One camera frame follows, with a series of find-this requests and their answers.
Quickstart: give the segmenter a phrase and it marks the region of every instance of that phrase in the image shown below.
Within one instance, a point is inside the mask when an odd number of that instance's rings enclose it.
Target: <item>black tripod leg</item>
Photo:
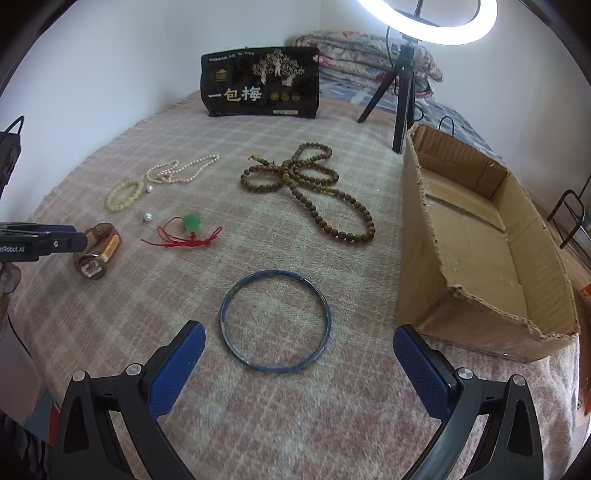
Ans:
[[[413,79],[410,82],[410,96],[408,98],[408,111],[407,111],[407,128],[411,128],[414,125],[414,73]]]
[[[362,124],[363,122],[365,122],[365,120],[367,119],[367,117],[369,116],[371,111],[375,108],[375,106],[378,104],[378,102],[384,96],[384,93],[386,93],[386,91],[390,88],[390,85],[393,84],[394,80],[398,76],[399,71],[400,71],[400,68],[398,66],[394,66],[394,68],[388,72],[388,74],[386,75],[386,78],[381,83],[378,90],[374,93],[374,96],[369,101],[367,107],[365,107],[365,110],[363,111],[363,113],[359,117],[359,120],[357,120],[357,123]]]
[[[406,122],[408,118],[408,104],[410,102],[411,97],[411,86],[413,84],[413,77],[413,70],[409,67],[404,67],[400,72],[400,86],[398,88],[398,106],[396,108],[394,143],[392,145],[392,150],[394,150],[396,153],[402,153],[402,144],[404,143],[404,132],[406,131]]]

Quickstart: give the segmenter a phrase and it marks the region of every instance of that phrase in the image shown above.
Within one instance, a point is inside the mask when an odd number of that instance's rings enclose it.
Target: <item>tripod stand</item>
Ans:
[[[394,142],[392,150],[396,153],[402,153],[402,143],[404,142],[405,122],[406,127],[412,127],[414,123],[414,47],[411,40],[407,45],[400,47],[400,55],[396,60],[386,78],[382,81],[378,90],[375,92],[367,107],[357,120],[361,124],[365,122],[369,114],[384,96],[384,93],[390,88],[390,85],[400,77],[400,87],[398,89],[398,105],[396,107],[396,124],[394,128]]]

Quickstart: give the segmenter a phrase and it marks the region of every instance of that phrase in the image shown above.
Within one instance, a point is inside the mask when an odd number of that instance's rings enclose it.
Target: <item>led ring lamp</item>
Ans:
[[[384,0],[359,0],[373,16],[404,35],[441,45],[463,45],[484,37],[496,21],[496,0],[480,0],[475,17],[457,27],[436,27],[406,17]]]

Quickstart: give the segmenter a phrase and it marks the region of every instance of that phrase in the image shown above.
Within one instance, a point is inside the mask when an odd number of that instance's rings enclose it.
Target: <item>metal screw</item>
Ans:
[[[138,375],[142,371],[142,366],[140,364],[131,364],[129,367],[125,369],[125,373],[128,375]]]
[[[466,367],[458,368],[457,374],[460,378],[463,378],[464,380],[471,380],[472,377],[474,377],[474,372],[472,372],[472,370]]]
[[[82,370],[78,370],[74,375],[72,375],[72,380],[74,382],[81,382],[84,380],[85,376],[86,376],[85,372],[83,372]]]
[[[523,378],[521,375],[513,375],[513,383],[523,387],[525,385],[525,378]]]

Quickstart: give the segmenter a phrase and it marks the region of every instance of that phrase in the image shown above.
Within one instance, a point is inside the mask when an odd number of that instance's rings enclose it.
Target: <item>tree artwork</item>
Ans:
[[[281,83],[290,87],[294,78],[304,73],[304,69],[280,50],[275,50],[273,53],[268,53],[259,63],[255,63],[252,66],[252,72],[261,77],[263,85],[267,84],[267,76],[287,77]]]

